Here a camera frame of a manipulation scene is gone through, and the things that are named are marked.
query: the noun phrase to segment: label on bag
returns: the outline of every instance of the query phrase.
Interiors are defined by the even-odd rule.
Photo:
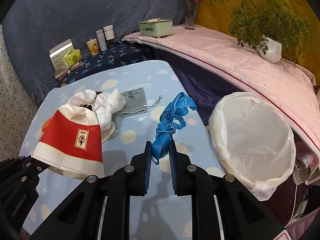
[[[77,138],[76,138],[75,147],[85,150],[87,148],[88,135],[89,135],[89,131],[79,129]]]
[[[292,240],[287,230],[283,230],[276,238],[273,240]]]

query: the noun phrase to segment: white box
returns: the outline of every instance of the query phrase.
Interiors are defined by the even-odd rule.
[[[74,49],[71,39],[55,46],[53,49],[49,50],[50,59],[56,70],[55,75],[59,74],[58,72],[62,72],[62,66],[60,63],[60,58],[64,56],[69,50]]]

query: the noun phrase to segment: white plastic bag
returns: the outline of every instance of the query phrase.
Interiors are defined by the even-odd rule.
[[[296,147],[287,121],[251,93],[223,97],[210,118],[212,148],[228,173],[260,201],[292,174]]]

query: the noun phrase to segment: dark purple cloth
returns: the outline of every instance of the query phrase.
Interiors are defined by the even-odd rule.
[[[156,59],[170,64],[184,89],[197,105],[204,125],[208,125],[209,117],[221,98],[233,92],[241,92],[221,77],[186,59],[159,49],[154,49],[154,53]]]

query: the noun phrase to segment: light blue tablecloth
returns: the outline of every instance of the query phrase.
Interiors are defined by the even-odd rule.
[[[185,92],[170,65],[164,61],[145,61],[107,70],[77,82],[53,89],[39,108],[23,142],[20,156],[30,155],[35,149],[44,122],[56,109],[77,92],[85,89],[120,92],[143,87],[147,104],[162,95],[158,106],[148,112],[129,117],[117,117],[119,131],[102,144],[105,175],[130,163],[132,156],[142,153],[147,140],[155,139],[159,116],[165,106],[180,92]],[[187,126],[173,135],[177,149],[190,156],[191,162],[213,175],[224,171],[210,146],[209,135],[197,111],[184,117]],[[28,215],[24,228],[33,233],[42,221],[80,183],[76,179],[45,170],[37,187],[39,198]],[[152,164],[150,185],[145,197],[132,197],[130,209],[130,239],[176,240],[191,237],[191,197],[177,197],[172,189],[168,155],[160,165]]]

